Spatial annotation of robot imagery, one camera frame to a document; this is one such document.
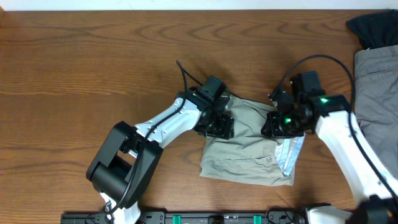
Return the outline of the light green shorts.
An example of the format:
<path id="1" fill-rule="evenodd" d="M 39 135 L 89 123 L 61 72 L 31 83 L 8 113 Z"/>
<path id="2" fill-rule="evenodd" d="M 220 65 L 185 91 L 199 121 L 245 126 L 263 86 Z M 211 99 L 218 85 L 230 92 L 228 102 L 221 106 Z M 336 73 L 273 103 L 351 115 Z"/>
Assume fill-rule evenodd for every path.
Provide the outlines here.
<path id="1" fill-rule="evenodd" d="M 242 184 L 294 184 L 295 163 L 304 137 L 266 138 L 261 128 L 273 106 L 232 96 L 226 112 L 234 119 L 234 137 L 207 137 L 200 176 Z"/>

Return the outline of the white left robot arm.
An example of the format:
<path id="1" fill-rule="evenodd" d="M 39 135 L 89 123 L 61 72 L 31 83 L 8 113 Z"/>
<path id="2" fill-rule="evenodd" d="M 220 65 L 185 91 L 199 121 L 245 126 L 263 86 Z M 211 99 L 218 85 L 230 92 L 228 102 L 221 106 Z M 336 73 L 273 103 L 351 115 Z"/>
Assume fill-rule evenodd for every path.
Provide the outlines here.
<path id="1" fill-rule="evenodd" d="M 113 126 L 86 172 L 105 201 L 92 223 L 136 223 L 138 201 L 159 163 L 164 148 L 182 133 L 231 139 L 234 119 L 224 113 L 230 101 L 226 85 L 214 76 L 199 87 L 180 92 L 173 104 L 154 118 L 131 126 Z"/>

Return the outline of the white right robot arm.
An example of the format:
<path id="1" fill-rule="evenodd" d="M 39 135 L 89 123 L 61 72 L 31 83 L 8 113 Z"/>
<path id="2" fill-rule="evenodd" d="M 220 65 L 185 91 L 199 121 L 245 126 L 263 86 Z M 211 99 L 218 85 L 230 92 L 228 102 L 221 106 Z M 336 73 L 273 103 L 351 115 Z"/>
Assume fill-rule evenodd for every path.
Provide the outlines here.
<path id="1" fill-rule="evenodd" d="M 343 95 L 327 95 L 316 72 L 290 79 L 292 93 L 278 86 L 269 95 L 276 111 L 267 115 L 261 133 L 291 139 L 317 135 L 342 170 L 356 208 L 349 212 L 329 203 L 309 205 L 295 223 L 397 223 L 397 179 L 378 158 L 359 128 Z"/>

